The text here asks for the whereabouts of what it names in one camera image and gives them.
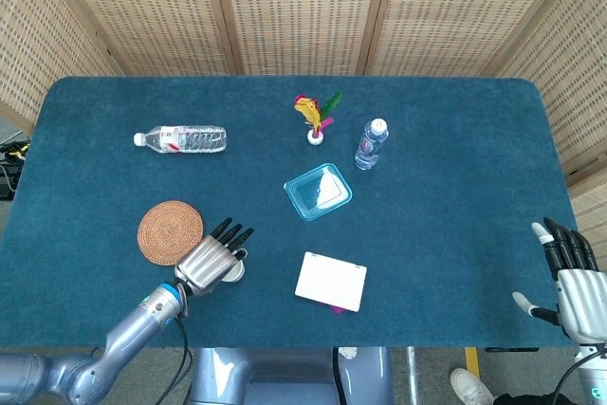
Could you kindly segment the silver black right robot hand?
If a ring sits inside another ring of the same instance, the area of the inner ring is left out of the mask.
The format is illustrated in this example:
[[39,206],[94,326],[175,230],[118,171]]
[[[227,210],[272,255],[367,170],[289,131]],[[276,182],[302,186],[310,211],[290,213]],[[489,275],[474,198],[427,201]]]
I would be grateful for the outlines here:
[[531,229],[543,246],[546,263],[557,292],[556,310],[530,302],[518,291],[512,293],[516,305],[532,318],[562,329],[579,345],[606,342],[606,274],[599,270],[589,241],[550,218],[534,222]]

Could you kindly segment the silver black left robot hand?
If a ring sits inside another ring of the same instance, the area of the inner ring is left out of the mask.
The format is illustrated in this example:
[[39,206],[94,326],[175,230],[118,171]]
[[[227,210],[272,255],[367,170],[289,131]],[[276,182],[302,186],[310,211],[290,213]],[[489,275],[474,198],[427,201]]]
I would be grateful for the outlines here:
[[233,284],[245,274],[245,242],[254,233],[223,220],[175,265],[173,286],[186,296],[202,296],[220,283]]

